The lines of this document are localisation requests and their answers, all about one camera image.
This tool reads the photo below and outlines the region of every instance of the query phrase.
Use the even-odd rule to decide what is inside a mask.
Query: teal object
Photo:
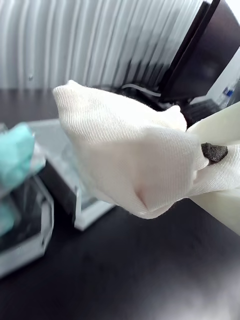
[[[0,237],[14,227],[15,217],[6,200],[0,202]]]
[[[35,138],[25,123],[0,134],[0,186],[13,189],[29,175]]]

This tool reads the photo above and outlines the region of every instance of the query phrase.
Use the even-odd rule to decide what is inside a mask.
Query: black desk
[[[0,92],[0,121],[52,118],[49,92]],[[0,281],[1,320],[239,320],[240,237],[190,200],[115,208],[87,231],[55,206],[46,255]]]

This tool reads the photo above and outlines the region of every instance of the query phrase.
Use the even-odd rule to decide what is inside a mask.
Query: bottle
[[[227,86],[223,90],[223,92],[220,95],[220,97],[217,99],[216,103],[219,105],[221,110],[225,109],[228,106],[228,104],[229,104],[229,102],[231,100],[231,97],[234,94],[234,90],[235,90],[235,88],[237,86],[238,80],[239,79],[237,79],[237,81],[234,81],[231,85]]]
[[[216,103],[219,105],[220,109],[225,109],[228,104],[229,101],[233,95],[234,91],[232,89],[229,89],[228,87],[226,87],[222,94],[220,95],[220,97],[217,99]]]

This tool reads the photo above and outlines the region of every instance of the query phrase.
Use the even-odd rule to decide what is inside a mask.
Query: white cable
[[[123,85],[121,88],[122,88],[122,89],[134,88],[134,89],[136,89],[136,90],[145,92],[146,94],[148,94],[148,95],[150,95],[150,96],[161,97],[161,93],[157,93],[157,92],[148,90],[148,89],[146,89],[146,88],[143,88],[143,87],[140,86],[140,85],[136,85],[136,84],[133,84],[133,83],[125,84],[125,85]]]

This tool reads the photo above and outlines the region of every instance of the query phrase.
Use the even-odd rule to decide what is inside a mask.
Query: computer monitor
[[[203,2],[163,76],[162,101],[205,96],[240,47],[240,25],[225,0]]]

